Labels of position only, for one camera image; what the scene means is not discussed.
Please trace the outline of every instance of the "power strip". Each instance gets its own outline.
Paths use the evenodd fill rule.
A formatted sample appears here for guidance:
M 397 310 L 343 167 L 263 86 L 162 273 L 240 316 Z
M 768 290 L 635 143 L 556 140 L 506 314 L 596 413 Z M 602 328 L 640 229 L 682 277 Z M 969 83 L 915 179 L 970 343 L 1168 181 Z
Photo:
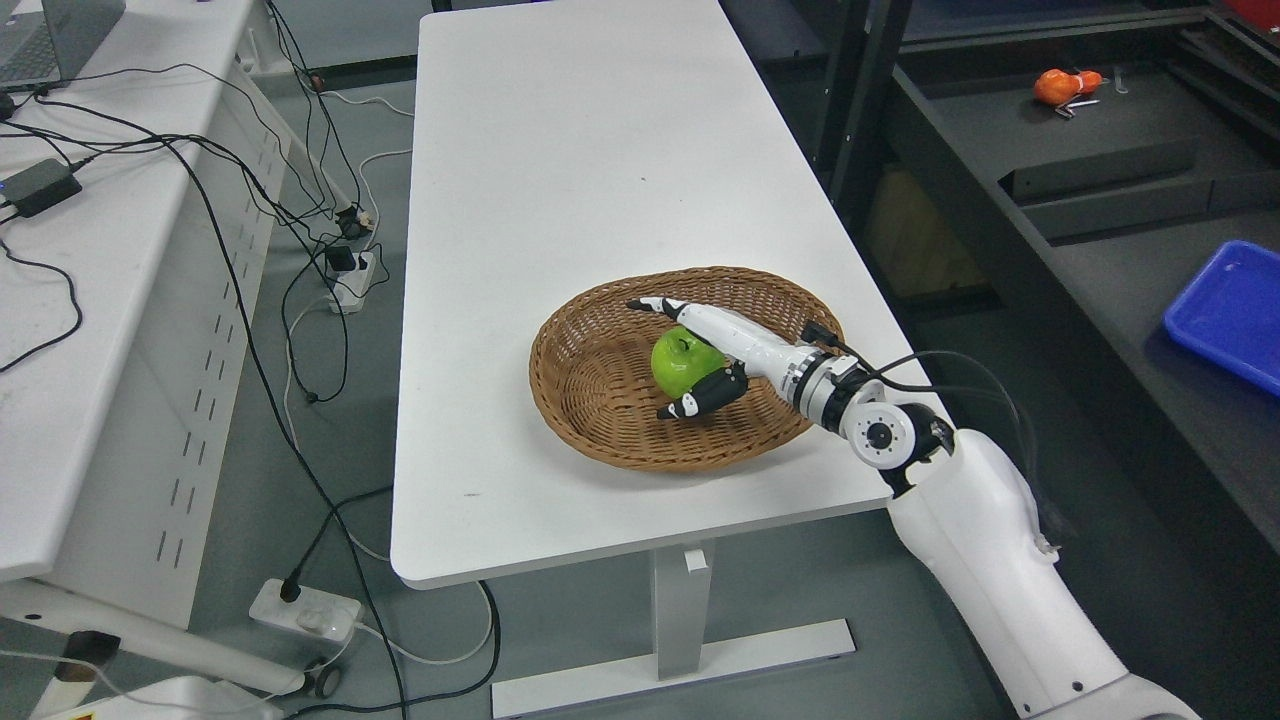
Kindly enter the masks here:
M 365 606 L 358 600 L 303 587 L 293 602 L 280 600 L 280 585 L 275 578 L 262 583 L 253 598 L 248 616 L 262 623 L 335 643 L 346 643 L 356 632 L 356 623 L 364 616 Z
M 378 255 L 371 250 L 356 254 L 356 269 L 338 273 L 333 284 L 333 296 L 329 299 L 329 309 L 334 314 L 349 315 L 365 309 L 365 295 L 374 284 L 374 274 L 378 273 Z

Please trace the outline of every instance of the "green apple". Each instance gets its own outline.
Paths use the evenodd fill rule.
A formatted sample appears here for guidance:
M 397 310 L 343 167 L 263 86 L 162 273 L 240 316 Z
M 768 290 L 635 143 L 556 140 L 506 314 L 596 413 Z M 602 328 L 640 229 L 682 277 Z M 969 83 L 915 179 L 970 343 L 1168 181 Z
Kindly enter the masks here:
M 689 392 L 694 383 L 724 366 L 724 355 L 677 325 L 653 346 L 649 368 L 658 387 L 672 400 Z

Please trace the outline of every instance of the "power adapter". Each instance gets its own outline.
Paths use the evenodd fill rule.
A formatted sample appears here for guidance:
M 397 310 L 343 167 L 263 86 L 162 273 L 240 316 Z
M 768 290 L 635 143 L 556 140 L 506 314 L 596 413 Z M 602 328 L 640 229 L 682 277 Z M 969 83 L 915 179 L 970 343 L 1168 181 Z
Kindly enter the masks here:
M 23 218 L 38 215 L 81 191 L 79 181 L 59 160 L 50 158 L 0 181 L 0 193 Z
M 335 213 L 334 222 L 338 223 L 338 232 L 346 240 L 360 240 L 372 232 L 372 222 L 369 215 L 361 213 L 360 208 L 355 205 Z
M 325 247 L 324 260 L 334 273 L 347 273 L 356 269 L 356 254 L 349 247 Z

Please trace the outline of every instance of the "table foot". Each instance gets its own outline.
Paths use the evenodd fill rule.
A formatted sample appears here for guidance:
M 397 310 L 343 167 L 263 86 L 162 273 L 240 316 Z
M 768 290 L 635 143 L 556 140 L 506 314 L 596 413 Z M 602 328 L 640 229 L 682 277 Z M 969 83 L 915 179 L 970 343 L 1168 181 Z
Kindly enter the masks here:
M 558 670 L 493 684 L 493 716 L 504 720 L 854 652 L 844 620 L 774 630 L 703 646 L 698 671 L 658 679 L 654 655 Z
M 72 634 L 91 628 L 120 638 L 120 650 L 223 678 L 266 693 L 302 687 L 303 675 L 173 625 L 33 580 L 0 583 L 0 618 Z

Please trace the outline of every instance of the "laptop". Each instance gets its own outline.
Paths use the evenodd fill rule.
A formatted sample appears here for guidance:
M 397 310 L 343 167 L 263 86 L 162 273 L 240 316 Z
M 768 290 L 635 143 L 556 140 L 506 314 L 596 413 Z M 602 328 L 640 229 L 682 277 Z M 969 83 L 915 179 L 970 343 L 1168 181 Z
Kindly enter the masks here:
M 18 0 L 0 0 L 0 90 L 33 90 L 74 78 L 124 14 L 124 0 L 44 0 L 42 5 L 44 12 L 15 13 Z

